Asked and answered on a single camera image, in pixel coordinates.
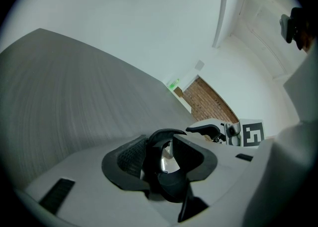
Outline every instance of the brick wall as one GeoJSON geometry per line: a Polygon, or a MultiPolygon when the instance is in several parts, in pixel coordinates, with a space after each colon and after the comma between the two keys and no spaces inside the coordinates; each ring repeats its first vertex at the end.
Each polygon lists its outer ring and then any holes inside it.
{"type": "Polygon", "coordinates": [[[183,93],[197,121],[217,118],[237,123],[239,120],[227,104],[201,78],[196,79],[183,93]]]}

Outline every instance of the white ceiling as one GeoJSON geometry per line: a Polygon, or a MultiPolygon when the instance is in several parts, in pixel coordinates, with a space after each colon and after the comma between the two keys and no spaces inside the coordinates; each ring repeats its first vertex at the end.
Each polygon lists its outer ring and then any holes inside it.
{"type": "Polygon", "coordinates": [[[279,20],[290,15],[297,0],[244,0],[233,34],[263,62],[273,79],[292,74],[306,53],[296,43],[287,44],[281,36],[279,20]]]}

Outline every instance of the white wall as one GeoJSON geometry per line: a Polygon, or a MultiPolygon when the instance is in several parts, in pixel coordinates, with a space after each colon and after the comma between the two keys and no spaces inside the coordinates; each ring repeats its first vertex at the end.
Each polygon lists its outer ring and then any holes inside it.
{"type": "Polygon", "coordinates": [[[1,31],[0,52],[48,29],[108,52],[168,82],[213,42],[221,0],[19,0],[1,31]]]}
{"type": "Polygon", "coordinates": [[[237,37],[228,37],[203,61],[199,76],[238,118],[263,119],[266,136],[291,125],[279,87],[260,59],[237,37]]]}

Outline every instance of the black slot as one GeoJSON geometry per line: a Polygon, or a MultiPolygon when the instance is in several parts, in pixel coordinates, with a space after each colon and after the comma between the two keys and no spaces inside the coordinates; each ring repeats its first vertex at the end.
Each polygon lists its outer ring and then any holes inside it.
{"type": "Polygon", "coordinates": [[[72,180],[61,178],[40,201],[40,205],[55,215],[74,184],[72,180]]]}
{"type": "Polygon", "coordinates": [[[235,156],[239,159],[243,159],[245,161],[252,161],[253,157],[250,156],[250,155],[246,155],[246,154],[243,154],[243,153],[239,153],[237,156],[235,156]]]}

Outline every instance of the gray fabric surface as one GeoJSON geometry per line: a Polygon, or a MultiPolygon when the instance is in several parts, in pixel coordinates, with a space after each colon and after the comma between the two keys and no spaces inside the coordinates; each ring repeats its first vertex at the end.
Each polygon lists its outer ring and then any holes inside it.
{"type": "Polygon", "coordinates": [[[17,188],[76,151],[194,122],[160,81],[72,38],[38,29],[0,54],[0,155],[17,188]]]}

